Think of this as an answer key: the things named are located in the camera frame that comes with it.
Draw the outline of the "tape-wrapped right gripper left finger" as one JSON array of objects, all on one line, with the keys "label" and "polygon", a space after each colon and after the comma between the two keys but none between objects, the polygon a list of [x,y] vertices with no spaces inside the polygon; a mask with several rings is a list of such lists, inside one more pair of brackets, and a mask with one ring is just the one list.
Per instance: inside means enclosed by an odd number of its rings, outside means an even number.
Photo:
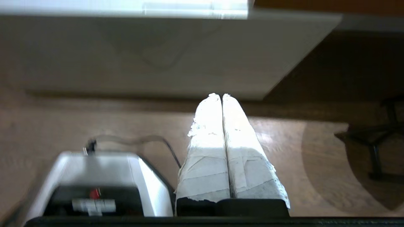
[{"label": "tape-wrapped right gripper left finger", "polygon": [[231,198],[222,113],[221,98],[215,93],[197,106],[187,156],[178,173],[178,217],[214,216],[217,204]]}]

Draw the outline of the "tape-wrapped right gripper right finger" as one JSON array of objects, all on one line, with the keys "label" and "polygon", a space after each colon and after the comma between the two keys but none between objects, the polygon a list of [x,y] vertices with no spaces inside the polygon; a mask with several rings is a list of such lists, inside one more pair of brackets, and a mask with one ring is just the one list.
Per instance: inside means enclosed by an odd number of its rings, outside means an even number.
[{"label": "tape-wrapped right gripper right finger", "polygon": [[222,108],[229,193],[218,202],[226,201],[229,208],[254,216],[288,217],[287,191],[240,103],[224,94]]}]

